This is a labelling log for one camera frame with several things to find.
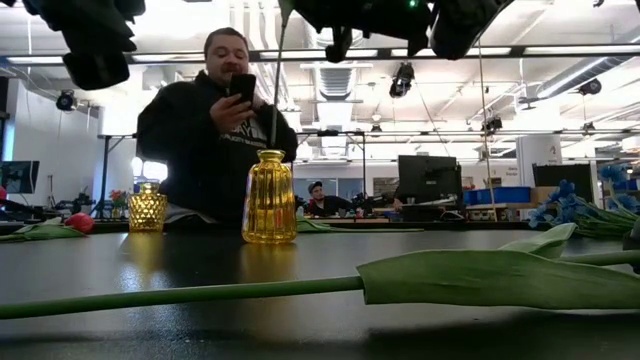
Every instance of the green tulip stem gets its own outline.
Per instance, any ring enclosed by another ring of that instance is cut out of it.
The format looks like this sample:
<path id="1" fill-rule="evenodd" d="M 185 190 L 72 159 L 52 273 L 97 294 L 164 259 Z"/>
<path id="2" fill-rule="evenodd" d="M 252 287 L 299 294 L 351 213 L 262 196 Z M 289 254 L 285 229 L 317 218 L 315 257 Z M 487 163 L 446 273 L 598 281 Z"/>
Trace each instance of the green tulip stem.
<path id="1" fill-rule="evenodd" d="M 640 250 L 566 256 L 558 260 L 598 266 L 628 264 L 640 262 Z M 0 319 L 19 319 L 198 301 L 266 298 L 363 289 L 364 284 L 360 276 L 348 276 L 320 280 L 296 280 L 139 291 L 1 305 Z"/>

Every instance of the ceiling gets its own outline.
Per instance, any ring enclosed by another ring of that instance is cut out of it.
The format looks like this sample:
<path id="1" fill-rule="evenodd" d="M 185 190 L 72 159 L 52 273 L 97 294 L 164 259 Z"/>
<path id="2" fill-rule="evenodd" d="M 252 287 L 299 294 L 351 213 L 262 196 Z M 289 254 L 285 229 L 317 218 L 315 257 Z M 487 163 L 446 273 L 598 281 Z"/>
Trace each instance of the ceiling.
<path id="1" fill-rule="evenodd" d="M 134 42 L 139 52 L 200 51 L 211 30 L 232 25 L 243 30 L 250 38 L 252 48 L 271 49 L 280 37 L 281 22 L 276 5 L 275 0 L 216 0 L 204 3 L 147 1 L 147 13 L 138 19 L 137 25 L 132 26 L 136 33 Z M 605 0 L 599 8 L 594 8 L 589 0 L 516 0 L 489 27 L 480 45 L 615 43 L 616 38 L 638 26 L 640 12 L 633 0 Z M 315 44 L 311 35 L 304 19 L 294 16 L 286 30 L 284 48 L 313 47 Z M 359 46 L 403 48 L 406 42 L 372 35 Z M 50 31 L 39 18 L 28 16 L 20 7 L 10 9 L 0 5 L 0 55 L 49 55 L 65 51 L 62 36 Z M 634 108 L 638 100 L 633 95 L 640 91 L 640 81 L 637 81 L 640 80 L 638 58 L 599 75 L 603 90 L 597 95 L 583 97 L 569 91 L 532 104 L 536 109 L 531 111 L 523 111 L 526 106 L 514 101 L 528 96 L 525 89 L 543 84 L 581 61 L 583 59 L 580 58 L 485 59 L 482 60 L 482 76 L 478 59 L 413 61 L 414 85 L 406 96 L 395 99 L 389 96 L 389 87 L 400 63 L 364 62 L 361 66 L 366 67 L 353 70 L 354 80 L 350 84 L 348 97 L 350 104 L 326 108 L 317 104 L 323 100 L 318 95 L 318 74 L 314 70 L 301 69 L 302 63 L 288 62 L 283 65 L 286 88 L 282 96 L 289 100 L 287 105 L 299 108 L 299 126 L 305 130 L 335 125 L 336 122 L 345 131 L 370 130 L 374 115 L 376 119 L 380 118 L 379 122 L 385 131 L 430 131 L 434 127 L 443 132 L 468 128 L 480 130 L 483 103 L 490 104 L 489 115 L 499 115 L 504 128 L 510 130 L 575 130 L 585 120 L 595 120 L 597 129 L 624 129 L 640 125 L 640 107 L 637 111 Z M 132 66 L 130 82 L 108 90 L 78 91 L 76 94 L 81 100 L 102 106 L 122 99 L 137 99 L 140 106 L 144 106 L 154 94 L 153 87 L 159 86 L 159 79 L 169 79 L 168 82 L 171 82 L 173 77 L 167 77 L 167 74 L 175 72 L 189 79 L 201 68 L 200 64 Z M 265 74 L 262 65 L 256 69 L 258 74 Z M 6 70 L 22 78 L 27 72 L 27 68 Z M 52 95 L 72 86 L 63 67 L 34 67 L 29 70 L 29 78 L 32 88 Z M 265 93 L 271 95 L 273 87 L 266 80 Z M 331 119 L 327 119 L 327 113 L 331 114 Z M 565 150 L 570 153 L 572 149 L 582 149 L 584 143 L 611 150 L 622 137 L 600 136 L 585 142 L 581 136 L 566 136 L 563 141 L 567 145 L 580 141 L 579 146 Z M 514 146 L 515 138 L 497 136 L 493 140 Z M 440 137 L 434 138 L 433 135 L 371 139 L 372 142 L 401 143 L 380 145 L 378 152 L 391 157 L 397 153 L 415 152 L 415 146 L 409 146 L 407 142 L 435 141 L 435 144 L 425 145 L 421 151 L 439 153 L 441 150 L 438 149 L 442 148 L 440 140 Z M 459 143 L 458 147 L 449 147 L 459 148 L 464 156 L 468 156 L 479 145 L 477 136 L 444 136 L 444 141 Z M 344 147 L 349 142 L 348 139 L 338 142 L 337 147 Z M 307 143 L 314 149 L 330 146 L 317 139 L 308 139 Z M 357 151 L 346 151 L 356 156 Z M 581 156 L 581 153 L 584 151 L 578 151 L 576 156 Z M 322 151 L 314 150 L 314 154 L 322 154 Z"/>

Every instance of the yellow glass vase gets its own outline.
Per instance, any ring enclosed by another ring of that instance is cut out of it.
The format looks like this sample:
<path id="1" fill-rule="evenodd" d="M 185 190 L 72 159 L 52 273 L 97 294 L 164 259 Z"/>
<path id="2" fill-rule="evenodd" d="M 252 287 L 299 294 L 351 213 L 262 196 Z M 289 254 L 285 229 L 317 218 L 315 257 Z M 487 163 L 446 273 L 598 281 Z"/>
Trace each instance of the yellow glass vase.
<path id="1" fill-rule="evenodd" d="M 140 184 L 140 192 L 129 196 L 129 231 L 162 231 L 167 197 L 158 193 L 159 187 L 158 183 Z"/>
<path id="2" fill-rule="evenodd" d="M 260 150 L 258 157 L 247 179 L 242 237 L 251 243 L 291 242 L 297 235 L 291 170 L 280 150 Z"/>

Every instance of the black hoodie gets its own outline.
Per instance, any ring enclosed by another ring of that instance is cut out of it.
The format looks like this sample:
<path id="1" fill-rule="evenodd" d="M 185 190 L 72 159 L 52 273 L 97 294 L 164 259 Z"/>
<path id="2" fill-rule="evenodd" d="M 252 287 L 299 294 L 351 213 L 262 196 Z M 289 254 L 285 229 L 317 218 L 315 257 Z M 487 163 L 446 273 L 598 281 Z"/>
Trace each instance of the black hoodie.
<path id="1" fill-rule="evenodd" d="M 257 151 L 271 138 L 273 105 L 256 111 L 229 134 L 220 134 L 209 109 L 227 90 L 203 71 L 193 82 L 162 88 L 138 117 L 138 151 L 147 160 L 166 162 L 168 178 L 160 191 L 169 202 L 222 222 L 242 220 L 247 174 L 259 162 Z M 298 141 L 280 112 L 275 148 L 283 162 L 296 157 Z"/>

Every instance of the short hair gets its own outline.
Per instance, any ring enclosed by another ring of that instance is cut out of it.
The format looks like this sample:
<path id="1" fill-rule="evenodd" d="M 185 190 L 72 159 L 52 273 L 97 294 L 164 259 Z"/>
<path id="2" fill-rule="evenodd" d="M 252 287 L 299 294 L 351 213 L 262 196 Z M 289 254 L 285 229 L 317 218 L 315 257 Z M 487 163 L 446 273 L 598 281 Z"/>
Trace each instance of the short hair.
<path id="1" fill-rule="evenodd" d="M 217 35 L 229 35 L 229 36 L 237 36 L 244 42 L 244 45 L 247 47 L 247 51 L 249 51 L 249 43 L 247 42 L 247 38 L 245 38 L 240 32 L 232 27 L 221 28 L 216 31 L 213 31 L 207 36 L 207 40 L 204 42 L 204 58 L 207 58 L 207 53 L 209 52 L 209 47 L 213 42 L 213 38 Z"/>

